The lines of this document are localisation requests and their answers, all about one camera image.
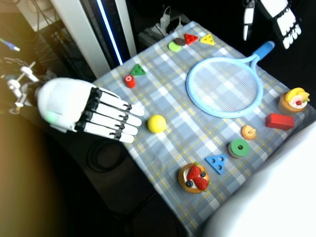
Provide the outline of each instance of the plaid tablecloth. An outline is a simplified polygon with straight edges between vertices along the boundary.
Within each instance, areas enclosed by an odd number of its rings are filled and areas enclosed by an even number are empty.
[[[122,66],[95,81],[117,93],[123,100],[140,104],[145,109],[143,124],[132,144],[127,144],[132,158],[146,174],[157,192],[175,212],[179,220],[194,235],[202,224],[271,153],[293,132],[265,127],[265,117],[279,113],[277,103],[288,88],[257,68],[264,84],[262,103],[252,113],[236,119],[223,119],[208,115],[192,103],[185,81],[190,68],[197,62],[214,56],[242,58],[241,53],[213,35],[216,44],[210,46],[199,41],[172,52],[168,44],[184,33],[203,37],[209,33],[196,22],[169,35]],[[146,71],[136,76],[136,87],[127,88],[123,77],[138,63]],[[167,121],[167,129],[159,134],[147,130],[146,120],[160,114]],[[296,127],[315,120],[312,107],[295,116]],[[227,144],[241,138],[240,129],[249,124],[257,129],[257,138],[249,141],[251,152],[244,158],[228,157],[224,174],[219,175],[205,158],[227,154]],[[185,192],[178,184],[179,169],[191,162],[199,162],[208,170],[211,184],[208,191],[194,195]]]

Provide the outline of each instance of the red triangular block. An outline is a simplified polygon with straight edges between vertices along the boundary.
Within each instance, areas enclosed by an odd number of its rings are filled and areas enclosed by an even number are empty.
[[[186,40],[187,45],[190,45],[194,41],[197,41],[198,37],[197,36],[193,36],[193,35],[189,35],[189,34],[184,34],[184,39]]]

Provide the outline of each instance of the yellow ball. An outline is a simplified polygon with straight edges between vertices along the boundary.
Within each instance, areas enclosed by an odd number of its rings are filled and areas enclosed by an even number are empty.
[[[147,121],[147,127],[152,133],[159,133],[166,129],[166,120],[161,115],[154,115]]]

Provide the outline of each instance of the blueberry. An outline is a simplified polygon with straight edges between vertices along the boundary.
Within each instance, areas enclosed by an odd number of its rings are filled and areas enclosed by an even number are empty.
[[[188,180],[188,181],[186,182],[186,185],[190,188],[190,187],[193,186],[193,182],[192,182],[191,180]]]

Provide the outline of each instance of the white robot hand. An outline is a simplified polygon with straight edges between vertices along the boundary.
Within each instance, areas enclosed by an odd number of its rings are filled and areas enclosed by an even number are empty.
[[[132,143],[143,116],[143,108],[131,105],[116,94],[78,79],[57,78],[37,91],[39,113],[62,132],[84,131]]]
[[[296,21],[287,0],[258,0],[260,10],[265,17],[272,19],[276,35],[288,49],[302,30]]]

